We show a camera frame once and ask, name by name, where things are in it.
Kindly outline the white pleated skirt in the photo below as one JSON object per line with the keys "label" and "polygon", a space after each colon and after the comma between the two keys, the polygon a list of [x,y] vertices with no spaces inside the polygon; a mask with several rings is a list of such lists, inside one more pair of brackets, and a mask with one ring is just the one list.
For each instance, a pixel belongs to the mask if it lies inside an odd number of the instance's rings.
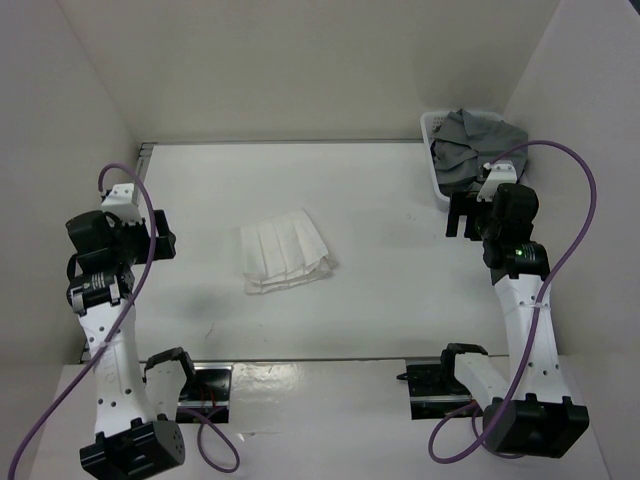
{"label": "white pleated skirt", "polygon": [[245,293],[263,295],[324,279],[338,261],[303,209],[239,230]]}

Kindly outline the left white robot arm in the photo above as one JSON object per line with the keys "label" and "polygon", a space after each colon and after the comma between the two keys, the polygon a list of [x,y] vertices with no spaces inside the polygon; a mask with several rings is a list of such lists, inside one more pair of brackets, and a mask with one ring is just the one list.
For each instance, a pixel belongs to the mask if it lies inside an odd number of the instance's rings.
{"label": "left white robot arm", "polygon": [[185,461],[178,402],[196,393],[199,375],[181,347],[139,361],[136,311],[128,302],[131,268],[146,261],[150,246],[144,221],[94,210],[66,228],[76,249],[67,300],[95,363],[95,440],[81,448],[81,467],[96,479],[149,479]]}

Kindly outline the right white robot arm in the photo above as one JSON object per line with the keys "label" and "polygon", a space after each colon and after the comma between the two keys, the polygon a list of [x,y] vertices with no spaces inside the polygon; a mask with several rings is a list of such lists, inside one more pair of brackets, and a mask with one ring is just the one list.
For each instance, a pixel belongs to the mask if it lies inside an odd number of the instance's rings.
{"label": "right white robot arm", "polygon": [[450,393],[467,391],[482,415],[483,446],[506,457],[560,458],[589,426],[586,406],[575,403],[564,380],[550,307],[552,269],[545,247],[532,240],[539,201],[533,189],[500,184],[483,200],[452,194],[446,236],[479,241],[504,315],[510,377],[494,368],[475,344],[450,343],[442,351],[438,381]]}

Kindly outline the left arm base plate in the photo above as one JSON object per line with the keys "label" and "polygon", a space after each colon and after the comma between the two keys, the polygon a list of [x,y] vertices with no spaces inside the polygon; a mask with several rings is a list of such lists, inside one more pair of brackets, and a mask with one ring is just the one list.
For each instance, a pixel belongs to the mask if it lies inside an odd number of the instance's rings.
{"label": "left arm base plate", "polygon": [[182,389],[176,419],[179,423],[195,421],[183,412],[190,409],[208,417],[215,424],[227,424],[233,366],[230,363],[196,362],[195,377]]}

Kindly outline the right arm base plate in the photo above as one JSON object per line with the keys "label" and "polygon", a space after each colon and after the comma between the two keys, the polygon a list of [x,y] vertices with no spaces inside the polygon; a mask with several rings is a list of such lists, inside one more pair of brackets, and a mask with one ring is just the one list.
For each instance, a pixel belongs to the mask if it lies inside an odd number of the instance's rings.
{"label": "right arm base plate", "polygon": [[441,362],[433,358],[407,360],[396,380],[406,385],[412,420],[439,420],[468,405],[470,392],[442,376]]}

